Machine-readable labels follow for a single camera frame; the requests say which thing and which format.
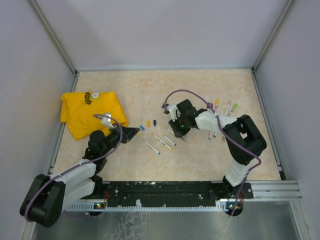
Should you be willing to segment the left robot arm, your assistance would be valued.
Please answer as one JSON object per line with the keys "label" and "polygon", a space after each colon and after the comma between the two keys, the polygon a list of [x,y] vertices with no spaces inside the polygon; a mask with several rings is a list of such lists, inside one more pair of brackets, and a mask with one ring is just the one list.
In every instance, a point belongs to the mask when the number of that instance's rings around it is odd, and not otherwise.
{"label": "left robot arm", "polygon": [[115,126],[108,135],[101,130],[92,132],[85,154],[77,164],[56,175],[39,174],[34,178],[19,209],[20,215],[28,222],[49,228],[74,202],[88,196],[101,197],[104,186],[98,173],[107,157],[139,131],[138,127]]}

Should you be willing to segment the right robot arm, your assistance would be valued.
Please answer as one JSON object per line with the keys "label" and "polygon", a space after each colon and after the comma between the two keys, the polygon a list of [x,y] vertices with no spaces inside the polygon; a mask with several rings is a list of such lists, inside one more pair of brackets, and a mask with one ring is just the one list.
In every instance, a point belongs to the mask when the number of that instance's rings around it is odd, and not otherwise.
{"label": "right robot arm", "polygon": [[175,137],[184,137],[191,129],[211,131],[225,137],[233,158],[231,167],[224,176],[223,192],[235,198],[241,192],[241,183],[257,159],[267,148],[267,142],[249,115],[240,117],[220,116],[211,109],[197,110],[189,99],[177,105],[164,104],[164,113],[169,114],[168,122]]}

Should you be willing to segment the blue eraser-cap white marker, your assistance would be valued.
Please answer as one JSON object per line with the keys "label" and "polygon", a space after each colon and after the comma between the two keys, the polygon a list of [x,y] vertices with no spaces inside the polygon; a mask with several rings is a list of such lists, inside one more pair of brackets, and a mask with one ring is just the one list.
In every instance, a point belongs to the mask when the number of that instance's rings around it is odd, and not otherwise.
{"label": "blue eraser-cap white marker", "polygon": [[177,144],[171,140],[168,136],[166,136],[165,134],[162,135],[165,139],[167,139],[171,144],[173,144],[174,146],[176,146]]}

